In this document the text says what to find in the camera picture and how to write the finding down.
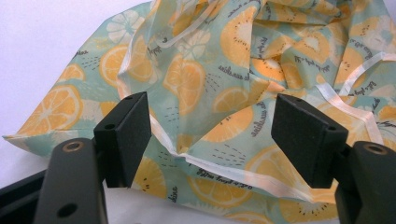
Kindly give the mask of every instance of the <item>screw hole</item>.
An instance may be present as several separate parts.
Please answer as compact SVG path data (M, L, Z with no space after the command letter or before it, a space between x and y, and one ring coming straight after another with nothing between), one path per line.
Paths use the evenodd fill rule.
M70 143L64 145L64 147L62 147L62 149L65 152L72 152L72 151L77 151L79 149L82 149L83 146L84 146L84 143L77 141L77 142L70 142Z
M75 203L68 203L58 210L58 217L70 217L77 211L77 205Z
M105 126L105 129L111 130L111 129L113 129L114 127L116 127L116 125L114 125L114 124L107 124L107 125Z
M364 148L368 151L373 152L374 154L377 154L377 155L387 155L388 154L388 152L381 146L366 144L366 145L364 145Z

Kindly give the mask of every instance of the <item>white table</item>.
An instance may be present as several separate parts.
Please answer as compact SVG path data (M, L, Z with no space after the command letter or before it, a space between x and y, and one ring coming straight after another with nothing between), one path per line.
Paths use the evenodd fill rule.
M107 18L143 0L0 0L0 134L27 120L78 48ZM386 0L396 21L396 2ZM48 160L0 140L0 188ZM235 223L126 189L106 190L110 223Z

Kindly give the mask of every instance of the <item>white surface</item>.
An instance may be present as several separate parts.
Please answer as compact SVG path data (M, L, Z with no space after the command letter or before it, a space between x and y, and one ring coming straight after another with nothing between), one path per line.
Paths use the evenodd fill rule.
M0 0L0 134L15 133L107 18L145 1ZM396 2L385 1L393 20ZM0 140L0 188L48 161ZM137 191L108 189L110 223L234 223Z

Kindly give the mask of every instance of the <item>fabric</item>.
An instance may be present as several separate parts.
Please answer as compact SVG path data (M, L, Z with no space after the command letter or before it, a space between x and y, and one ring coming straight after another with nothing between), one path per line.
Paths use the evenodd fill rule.
M146 91L133 189L255 223L336 220L337 183L309 188L271 137L276 95L344 125L350 145L395 149L395 36L381 1L157 0L106 20L5 138L49 156Z

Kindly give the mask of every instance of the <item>crumpled cloth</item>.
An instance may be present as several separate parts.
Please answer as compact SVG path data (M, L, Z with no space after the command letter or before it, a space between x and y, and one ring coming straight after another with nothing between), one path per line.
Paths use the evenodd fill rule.
M350 145L395 149L395 36L381 1L157 0L106 20L5 138L49 156L146 91L133 189L248 222L336 220L337 183L309 188L271 137L276 95L345 126Z

